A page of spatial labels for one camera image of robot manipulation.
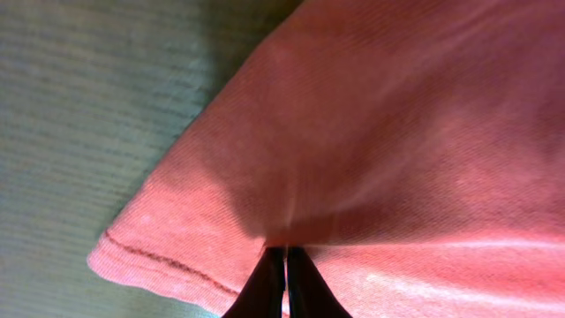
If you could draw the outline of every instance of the fabric fold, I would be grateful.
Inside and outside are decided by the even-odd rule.
[[[304,245],[355,317],[564,317],[563,16],[551,0],[304,2],[89,266],[222,314],[264,245]]]

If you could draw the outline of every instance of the floor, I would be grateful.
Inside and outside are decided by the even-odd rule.
[[[106,282],[98,236],[298,0],[0,2],[0,317],[211,317]]]

